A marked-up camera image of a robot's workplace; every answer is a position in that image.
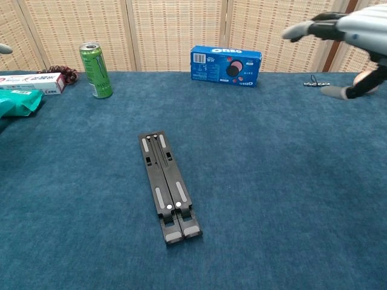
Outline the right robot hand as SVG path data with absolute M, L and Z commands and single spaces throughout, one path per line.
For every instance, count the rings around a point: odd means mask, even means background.
M 283 39 L 297 42 L 313 35 L 366 51 L 377 69 L 352 86 L 324 86 L 320 91 L 339 100 L 362 97 L 386 80 L 386 5 L 378 4 L 351 12 L 324 12 L 284 29 Z

